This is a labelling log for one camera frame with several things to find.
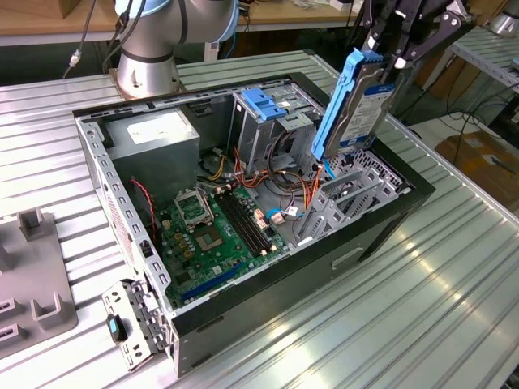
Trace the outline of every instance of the wooden shelf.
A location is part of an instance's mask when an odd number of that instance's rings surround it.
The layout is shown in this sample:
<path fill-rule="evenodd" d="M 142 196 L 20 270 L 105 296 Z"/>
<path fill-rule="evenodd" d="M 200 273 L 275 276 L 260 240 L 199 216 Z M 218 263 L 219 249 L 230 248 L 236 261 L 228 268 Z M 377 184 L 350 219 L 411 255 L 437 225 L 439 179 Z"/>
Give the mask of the wooden shelf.
<path fill-rule="evenodd" d="M 51 19 L 39 15 L 0 10 L 0 36 L 66 34 L 83 31 L 91 0 L 81 0 L 65 19 Z M 351 21 L 357 15 L 352 13 Z M 341 22 L 348 19 L 348 11 L 338 11 L 326 5 L 303 9 L 291 0 L 278 2 L 254 2 L 251 5 L 251 24 L 304 24 Z M 111 0 L 97 0 L 88 30 L 112 32 L 117 15 Z M 242 17 L 239 23 L 247 24 Z"/>

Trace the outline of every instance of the blue connector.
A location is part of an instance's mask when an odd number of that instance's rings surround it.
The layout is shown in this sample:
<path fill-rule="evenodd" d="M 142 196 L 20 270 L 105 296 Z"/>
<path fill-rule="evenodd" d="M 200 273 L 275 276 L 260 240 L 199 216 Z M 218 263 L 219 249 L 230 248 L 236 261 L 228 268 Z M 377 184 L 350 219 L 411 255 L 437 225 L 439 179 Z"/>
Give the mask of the blue connector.
<path fill-rule="evenodd" d="M 311 150 L 317 160 L 322 160 L 325 156 L 330 157 L 329 155 L 325 155 L 325 153 L 327 151 L 330 134 L 334 129 L 333 123 L 340 113 L 343 101 L 345 101 L 348 95 L 354 90 L 361 65 L 370 62 L 382 62 L 383 60 L 383 56 L 372 50 L 360 51 L 358 49 L 354 49 L 353 53 L 346 59 L 332 99 L 326 108 L 323 121 L 312 143 Z"/>
<path fill-rule="evenodd" d="M 259 88 L 243 91 L 242 97 L 265 121 L 283 118 L 287 114 L 286 109 L 279 108 L 274 99 Z"/>
<path fill-rule="evenodd" d="M 218 286 L 219 284 L 223 283 L 224 281 L 230 280 L 231 278 L 233 278 L 236 275 L 236 273 L 242 266 L 243 266 L 243 262 L 234 266 L 232 269 L 229 269 L 228 271 L 221 273 L 219 276 L 216 276 L 209 281 L 205 281 L 203 284 L 195 286 L 193 289 L 190 289 L 187 292 L 182 293 L 181 299 L 187 300 L 189 298 L 196 297 L 199 294 L 206 292 L 209 289 L 214 288 L 215 286 Z"/>

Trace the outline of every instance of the cardboard box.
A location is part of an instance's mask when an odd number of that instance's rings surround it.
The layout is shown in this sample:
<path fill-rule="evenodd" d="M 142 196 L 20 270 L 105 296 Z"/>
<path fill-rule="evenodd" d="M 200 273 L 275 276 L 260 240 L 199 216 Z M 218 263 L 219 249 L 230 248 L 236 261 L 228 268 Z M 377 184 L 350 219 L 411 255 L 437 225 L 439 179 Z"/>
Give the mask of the cardboard box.
<path fill-rule="evenodd" d="M 459 136 L 435 150 L 452 163 Z M 464 134 L 456 167 L 509 211 L 519 209 L 519 159 L 485 131 Z"/>
<path fill-rule="evenodd" d="M 0 8 L 6 10 L 65 19 L 81 0 L 0 0 Z"/>

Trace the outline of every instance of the metal work table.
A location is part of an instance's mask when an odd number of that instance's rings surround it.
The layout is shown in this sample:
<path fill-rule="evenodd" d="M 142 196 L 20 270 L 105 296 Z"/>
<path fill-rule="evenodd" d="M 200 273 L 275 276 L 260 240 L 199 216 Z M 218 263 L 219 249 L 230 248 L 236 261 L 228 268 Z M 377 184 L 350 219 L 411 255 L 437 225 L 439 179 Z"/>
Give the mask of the metal work table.
<path fill-rule="evenodd" d="M 474 28 L 445 50 L 424 88 L 434 83 L 454 55 L 465 59 L 505 87 L 517 85 L 513 91 L 519 92 L 519 71 L 510 66 L 514 58 L 519 58 L 519 38 L 503 38 L 486 28 Z"/>
<path fill-rule="evenodd" d="M 303 52 L 179 67 L 189 88 L 289 71 L 337 76 Z M 0 216 L 54 214 L 79 316 L 1 360 L 5 387 L 499 387 L 519 362 L 519 221 L 388 118 L 380 138 L 436 192 L 377 254 L 177 382 L 165 357 L 128 374 L 101 303 L 128 271 L 71 116 L 119 100 L 105 75 L 0 88 Z"/>

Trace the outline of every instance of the green motherboard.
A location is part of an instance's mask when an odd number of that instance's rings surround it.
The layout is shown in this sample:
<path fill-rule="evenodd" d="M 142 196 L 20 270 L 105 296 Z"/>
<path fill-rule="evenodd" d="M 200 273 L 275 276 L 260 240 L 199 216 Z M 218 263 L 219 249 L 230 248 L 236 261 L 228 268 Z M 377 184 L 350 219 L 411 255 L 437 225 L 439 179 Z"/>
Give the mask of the green motherboard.
<path fill-rule="evenodd" d="M 223 204 L 218 194 L 208 194 L 207 205 L 214 220 L 211 224 L 201 223 L 194 228 L 186 227 L 178 205 L 159 212 L 162 225 L 161 242 L 158 244 L 162 244 L 162 261 L 172 280 L 166 289 L 166 296 L 174 308 L 194 301 L 230 280 L 281 257 L 289 250 L 283 239 L 270 227 L 266 231 L 255 227 L 255 233 L 261 234 L 264 242 L 268 242 L 268 249 L 261 250 L 261 254 L 258 250 L 251 250 L 250 242 L 242 239 L 247 238 L 250 229 L 242 229 L 241 225 L 234 222 L 239 211 L 255 223 L 253 212 L 258 207 L 242 187 L 233 190 L 228 196 L 233 197 L 234 203 L 231 205 L 236 204 L 237 207 Z M 200 214 L 198 205 L 192 202 L 190 200 L 189 204 L 181 204 L 184 213 L 186 206 L 189 209 L 189 217 Z"/>

